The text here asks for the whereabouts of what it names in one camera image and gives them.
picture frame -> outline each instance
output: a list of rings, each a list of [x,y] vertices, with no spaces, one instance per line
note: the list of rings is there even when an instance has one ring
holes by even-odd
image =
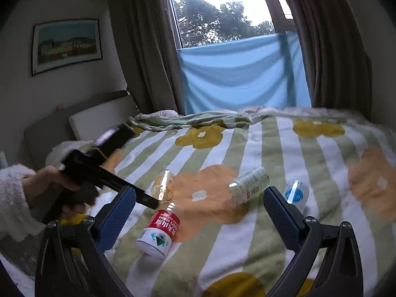
[[[32,76],[102,58],[98,19],[51,21],[34,26]]]

red bottle label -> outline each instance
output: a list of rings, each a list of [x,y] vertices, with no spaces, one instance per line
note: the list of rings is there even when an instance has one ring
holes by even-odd
[[[179,225],[180,220],[177,216],[165,210],[159,210],[154,213],[146,228],[160,229],[166,232],[172,240]]]

curtain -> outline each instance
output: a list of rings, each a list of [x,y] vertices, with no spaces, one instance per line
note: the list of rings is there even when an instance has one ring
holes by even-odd
[[[371,116],[371,72],[346,0],[286,0],[300,39],[312,107]]]
[[[187,114],[247,106],[311,107],[295,32],[183,48],[179,58]]]
[[[120,64],[137,107],[184,114],[169,0],[108,0]]]

human hand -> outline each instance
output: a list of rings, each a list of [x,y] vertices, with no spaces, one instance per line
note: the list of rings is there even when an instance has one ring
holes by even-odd
[[[27,203],[32,206],[34,199],[44,193],[52,183],[58,183],[72,191],[78,191],[80,189],[80,186],[72,182],[62,171],[53,166],[47,166],[40,169],[36,174],[26,175],[22,179],[23,192],[25,193]],[[64,205],[62,211],[62,216],[70,220],[77,214],[84,213],[85,206],[82,204],[77,204],[74,207]]]

clear plastic bottle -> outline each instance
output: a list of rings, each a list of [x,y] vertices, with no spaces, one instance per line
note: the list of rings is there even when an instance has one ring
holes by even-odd
[[[302,213],[308,200],[309,188],[304,183],[296,180],[288,183],[283,196],[288,203],[294,204]]]
[[[175,179],[175,175],[169,170],[163,170],[158,173],[151,188],[151,196],[158,201],[169,201],[172,197],[172,192],[169,189]]]
[[[164,202],[144,228],[136,246],[150,256],[164,259],[180,225],[182,210],[174,202]]]
[[[255,194],[267,188],[269,184],[270,177],[264,167],[256,167],[228,184],[228,189],[231,192],[231,199],[228,204],[235,207],[238,204],[246,203]]]

